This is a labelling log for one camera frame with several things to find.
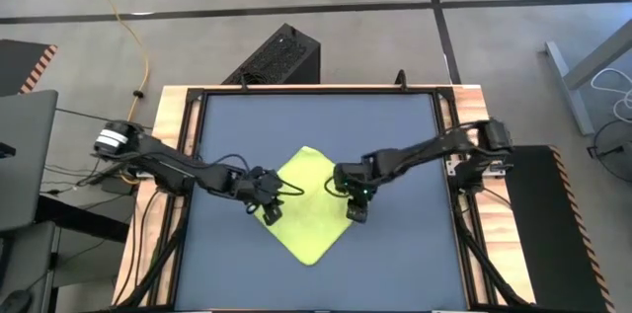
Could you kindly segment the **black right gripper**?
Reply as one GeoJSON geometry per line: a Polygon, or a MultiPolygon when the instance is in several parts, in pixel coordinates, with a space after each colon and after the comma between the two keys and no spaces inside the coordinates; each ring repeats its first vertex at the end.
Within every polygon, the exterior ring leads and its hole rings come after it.
{"type": "Polygon", "coordinates": [[[359,223],[366,222],[368,202],[373,200],[377,191],[377,186],[372,181],[372,164],[369,161],[335,165],[333,172],[334,195],[351,197],[347,202],[347,219],[359,223]]]}

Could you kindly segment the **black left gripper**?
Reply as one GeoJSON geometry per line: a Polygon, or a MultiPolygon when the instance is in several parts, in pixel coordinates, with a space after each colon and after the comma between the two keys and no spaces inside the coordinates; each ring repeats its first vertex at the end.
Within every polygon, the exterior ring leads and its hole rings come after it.
{"type": "Polygon", "coordinates": [[[264,222],[272,226],[282,217],[280,205],[273,203],[281,187],[275,170],[255,167],[237,181],[235,195],[244,203],[263,204],[264,222]]]}

